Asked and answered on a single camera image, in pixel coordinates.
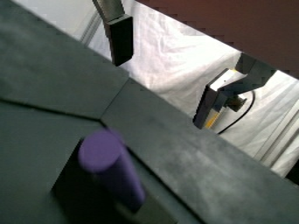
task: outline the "purple block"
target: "purple block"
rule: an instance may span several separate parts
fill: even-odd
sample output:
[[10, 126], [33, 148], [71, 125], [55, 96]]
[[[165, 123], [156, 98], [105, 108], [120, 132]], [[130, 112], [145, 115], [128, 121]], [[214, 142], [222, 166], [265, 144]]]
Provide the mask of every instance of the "purple block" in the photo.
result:
[[145, 201], [136, 170], [121, 136], [110, 129], [95, 131], [85, 137], [78, 148], [78, 163], [94, 173], [101, 185], [126, 208], [136, 212]]

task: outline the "table surface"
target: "table surface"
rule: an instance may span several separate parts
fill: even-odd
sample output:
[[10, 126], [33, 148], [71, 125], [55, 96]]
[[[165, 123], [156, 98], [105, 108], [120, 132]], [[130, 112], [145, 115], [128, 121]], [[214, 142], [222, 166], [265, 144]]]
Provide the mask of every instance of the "table surface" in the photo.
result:
[[[197, 130], [121, 69], [11, 2], [0, 3], [0, 12], [0, 98], [35, 107], [0, 107], [1, 220], [63, 221], [47, 192], [78, 139], [101, 127], [100, 118], [181, 199], [177, 205], [206, 223], [299, 223], [299, 192], [286, 180]], [[55, 45], [47, 45], [51, 39]]]

